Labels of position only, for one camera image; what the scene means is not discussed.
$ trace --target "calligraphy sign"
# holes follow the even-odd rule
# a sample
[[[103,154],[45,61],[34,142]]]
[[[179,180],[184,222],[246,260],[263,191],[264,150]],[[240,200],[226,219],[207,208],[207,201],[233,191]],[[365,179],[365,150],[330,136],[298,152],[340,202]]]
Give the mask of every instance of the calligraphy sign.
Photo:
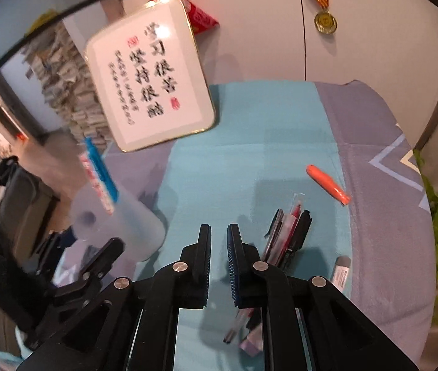
[[[215,111],[180,0],[155,0],[93,36],[85,56],[122,151],[208,130]]]

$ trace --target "orange pen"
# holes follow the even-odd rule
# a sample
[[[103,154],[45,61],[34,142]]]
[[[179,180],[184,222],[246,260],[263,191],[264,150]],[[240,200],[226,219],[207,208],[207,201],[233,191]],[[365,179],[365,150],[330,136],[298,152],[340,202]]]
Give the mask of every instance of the orange pen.
[[[313,178],[319,186],[325,189],[330,195],[336,198],[343,205],[347,205],[350,203],[351,198],[346,195],[343,189],[336,184],[336,182],[329,176],[324,173],[321,169],[314,166],[313,164],[309,164],[307,166],[307,174]]]

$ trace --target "screw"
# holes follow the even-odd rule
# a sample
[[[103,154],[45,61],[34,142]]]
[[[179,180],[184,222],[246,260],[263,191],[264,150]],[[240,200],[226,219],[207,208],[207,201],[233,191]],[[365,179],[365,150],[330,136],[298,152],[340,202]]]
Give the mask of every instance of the screw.
[[[114,281],[114,287],[118,290],[126,289],[129,286],[129,280],[126,277],[120,277]]]
[[[312,278],[312,284],[317,287],[324,287],[327,282],[322,276],[315,276]]]
[[[183,272],[188,269],[188,264],[186,262],[175,262],[173,264],[173,269],[176,272]]]
[[[257,261],[253,264],[253,269],[256,271],[265,271],[269,267],[269,264],[264,261]]]

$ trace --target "red triangular package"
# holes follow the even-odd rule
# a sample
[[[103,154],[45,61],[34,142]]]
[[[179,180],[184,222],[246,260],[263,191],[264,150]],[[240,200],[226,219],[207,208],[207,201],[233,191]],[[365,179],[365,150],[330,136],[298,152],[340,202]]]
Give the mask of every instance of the red triangular package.
[[[185,6],[193,33],[199,34],[219,24],[219,22],[198,8],[190,0],[181,0],[181,2]]]

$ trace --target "tablecloth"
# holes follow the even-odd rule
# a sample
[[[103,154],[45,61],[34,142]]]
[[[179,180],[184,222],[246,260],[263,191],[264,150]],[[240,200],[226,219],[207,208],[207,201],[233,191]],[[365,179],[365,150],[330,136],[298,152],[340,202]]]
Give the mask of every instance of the tablecloth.
[[[135,279],[176,261],[201,223],[212,227],[208,304],[180,311],[175,369],[262,369],[262,356],[222,343],[236,314],[226,227],[238,223],[243,240],[262,250],[275,210],[289,208],[297,192],[305,193],[314,221],[292,274],[329,278],[337,256],[351,257],[345,294],[417,362],[434,302],[434,240],[410,147],[386,103],[358,81],[254,81],[213,85],[211,93],[218,110],[212,130],[139,152],[113,147],[106,157],[114,179],[167,229],[163,247],[136,266]],[[313,182],[308,164],[342,185],[351,204],[341,206]],[[107,215],[88,185],[71,216],[87,211],[96,224],[75,223],[75,234],[89,240]]]

